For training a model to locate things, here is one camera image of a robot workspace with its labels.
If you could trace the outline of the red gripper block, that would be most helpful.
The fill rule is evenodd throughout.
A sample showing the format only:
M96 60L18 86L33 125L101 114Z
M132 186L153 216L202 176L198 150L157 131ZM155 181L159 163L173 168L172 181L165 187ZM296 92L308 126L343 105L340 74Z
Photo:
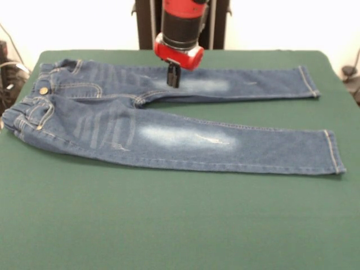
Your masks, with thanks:
M181 68L190 71L197 69L204 55L204 49L199 44L189 50L180 50L170 47L164 42L162 33L159 33L155 38L154 52L160 59L170 62L168 65L166 83L173 88L179 87Z

